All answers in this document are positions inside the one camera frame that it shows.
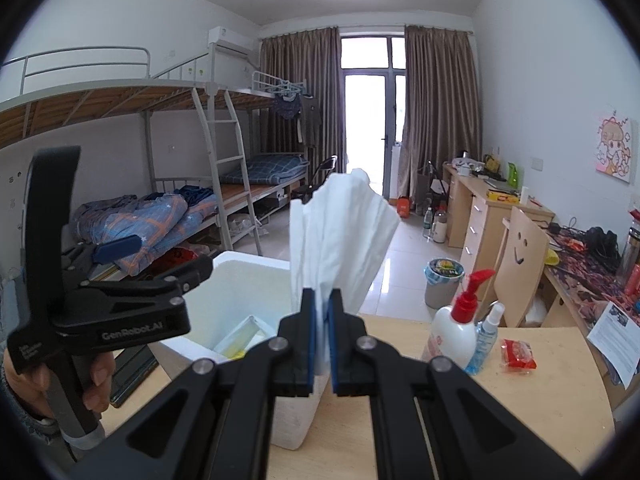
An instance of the black folding chair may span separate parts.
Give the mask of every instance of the black folding chair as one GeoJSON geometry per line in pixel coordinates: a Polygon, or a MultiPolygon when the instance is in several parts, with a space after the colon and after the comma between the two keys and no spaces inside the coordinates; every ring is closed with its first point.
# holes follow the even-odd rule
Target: black folding chair
{"type": "Polygon", "coordinates": [[[324,184],[326,180],[329,178],[329,175],[331,175],[335,171],[335,163],[337,161],[338,161],[337,155],[332,155],[329,158],[326,158],[325,160],[323,160],[318,165],[318,167],[314,171],[314,175],[309,180],[310,184],[297,187],[296,189],[291,191],[291,197],[299,198],[300,200],[302,200],[303,204],[306,204],[307,202],[309,202],[309,200],[311,200],[311,197],[314,195],[314,192],[316,191],[316,189],[322,186],[322,184],[324,184]],[[320,173],[320,171],[326,171],[324,179],[320,184],[313,184],[313,181],[316,179],[316,176],[318,176],[318,173],[320,173]]]}

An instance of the cartoon girl drawing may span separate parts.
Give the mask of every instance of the cartoon girl drawing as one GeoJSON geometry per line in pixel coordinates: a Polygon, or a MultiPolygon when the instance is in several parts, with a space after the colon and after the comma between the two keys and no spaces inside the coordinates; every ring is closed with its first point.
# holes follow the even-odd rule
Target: cartoon girl drawing
{"type": "Polygon", "coordinates": [[[611,176],[628,179],[631,160],[630,136],[624,133],[622,122],[615,116],[602,121],[599,128],[600,143],[596,151],[597,170],[611,176]]]}

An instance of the wall socket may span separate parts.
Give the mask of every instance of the wall socket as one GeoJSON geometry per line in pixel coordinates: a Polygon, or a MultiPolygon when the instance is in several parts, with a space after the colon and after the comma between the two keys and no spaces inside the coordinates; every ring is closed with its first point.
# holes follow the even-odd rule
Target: wall socket
{"type": "Polygon", "coordinates": [[[632,193],[629,198],[629,211],[633,211],[633,209],[640,210],[640,195],[636,193],[632,193]]]}
{"type": "Polygon", "coordinates": [[[531,159],[531,169],[536,171],[542,171],[545,161],[541,158],[533,157],[531,159]]]}

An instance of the glass door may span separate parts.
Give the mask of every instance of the glass door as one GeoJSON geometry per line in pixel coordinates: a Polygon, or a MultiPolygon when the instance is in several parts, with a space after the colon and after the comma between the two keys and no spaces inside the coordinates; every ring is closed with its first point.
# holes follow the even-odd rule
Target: glass door
{"type": "Polygon", "coordinates": [[[404,37],[342,38],[342,71],[347,171],[362,168],[371,188],[389,198],[404,126],[404,37]]]}

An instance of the spray bottle cap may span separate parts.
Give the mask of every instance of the spray bottle cap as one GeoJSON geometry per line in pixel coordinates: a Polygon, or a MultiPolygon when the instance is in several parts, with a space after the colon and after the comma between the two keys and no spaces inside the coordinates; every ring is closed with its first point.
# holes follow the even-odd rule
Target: spray bottle cap
{"type": "Polygon", "coordinates": [[[466,290],[456,298],[451,310],[451,317],[458,323],[469,323],[474,318],[478,308],[476,292],[478,287],[495,274],[493,269],[476,270],[469,275],[466,290]]]}
{"type": "Polygon", "coordinates": [[[489,312],[489,315],[486,317],[482,325],[488,323],[492,326],[497,327],[498,325],[500,325],[502,314],[504,314],[504,305],[500,303],[500,301],[494,301],[491,304],[491,312],[489,312]]]}

